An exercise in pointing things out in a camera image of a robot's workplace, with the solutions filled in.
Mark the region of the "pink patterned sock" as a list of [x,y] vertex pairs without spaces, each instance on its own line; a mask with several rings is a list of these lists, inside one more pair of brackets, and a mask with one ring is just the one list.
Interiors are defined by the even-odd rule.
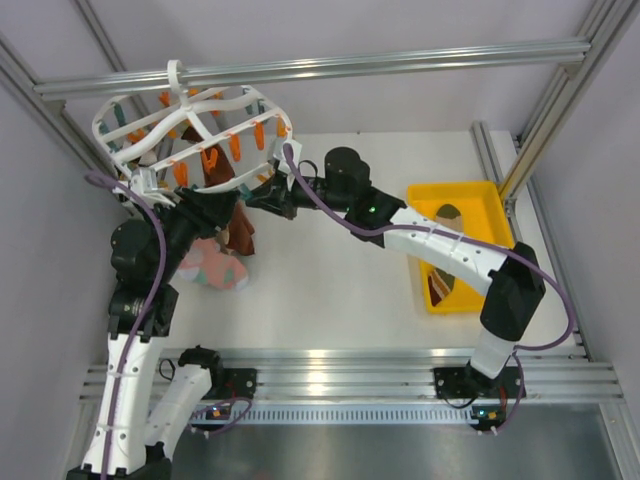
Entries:
[[197,239],[181,261],[177,274],[185,281],[217,290],[240,290],[249,281],[241,261],[223,253],[213,239]]

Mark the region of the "white round clip hanger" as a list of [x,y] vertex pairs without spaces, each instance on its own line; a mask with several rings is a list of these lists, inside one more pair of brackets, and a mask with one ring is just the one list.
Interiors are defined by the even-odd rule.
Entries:
[[[150,168],[175,201],[178,187],[247,192],[280,172],[270,163],[271,148],[276,138],[295,140],[289,116],[250,85],[232,97],[228,89],[175,85],[160,94],[158,110],[138,118],[126,116],[126,95],[105,102],[93,118],[92,134],[117,173],[116,186],[136,169]],[[225,151],[235,177],[205,187],[200,152],[215,145]]]

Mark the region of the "tan brown sock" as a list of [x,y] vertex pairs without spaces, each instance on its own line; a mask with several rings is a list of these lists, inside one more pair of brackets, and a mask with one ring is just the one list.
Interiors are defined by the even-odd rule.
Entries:
[[230,239],[230,234],[228,229],[224,229],[217,233],[215,240],[219,246],[219,250],[221,253],[225,255],[229,255],[231,250],[228,248],[228,242]]

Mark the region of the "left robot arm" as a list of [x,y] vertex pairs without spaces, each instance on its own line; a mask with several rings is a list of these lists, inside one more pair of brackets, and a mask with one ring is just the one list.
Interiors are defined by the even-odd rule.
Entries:
[[228,225],[235,191],[178,188],[174,207],[143,206],[111,236],[107,376],[91,443],[69,479],[167,479],[177,443],[205,397],[225,388],[218,352],[186,349],[157,403],[152,386],[178,300],[171,280],[195,241]]

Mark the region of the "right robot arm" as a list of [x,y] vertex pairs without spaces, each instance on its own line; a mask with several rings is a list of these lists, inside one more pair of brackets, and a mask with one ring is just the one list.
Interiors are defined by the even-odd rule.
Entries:
[[375,188],[369,165],[349,147],[326,154],[323,176],[304,176],[297,147],[283,144],[272,161],[274,174],[251,191],[248,207],[288,220],[301,208],[322,210],[359,240],[416,257],[471,286],[484,298],[482,328],[453,395],[492,395],[546,293],[534,250],[522,242],[488,244],[428,219]]

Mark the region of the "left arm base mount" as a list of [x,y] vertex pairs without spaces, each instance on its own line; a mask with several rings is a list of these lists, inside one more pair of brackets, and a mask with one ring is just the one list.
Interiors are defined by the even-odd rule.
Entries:
[[226,368],[218,389],[220,399],[253,399],[257,389],[257,370],[254,368]]

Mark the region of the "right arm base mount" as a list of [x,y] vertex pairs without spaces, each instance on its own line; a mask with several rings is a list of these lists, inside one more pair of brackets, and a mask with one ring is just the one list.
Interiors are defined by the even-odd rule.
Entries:
[[496,378],[490,379],[471,368],[437,367],[433,371],[436,398],[454,405],[476,400],[515,400],[526,397],[526,388],[517,367],[505,367]]

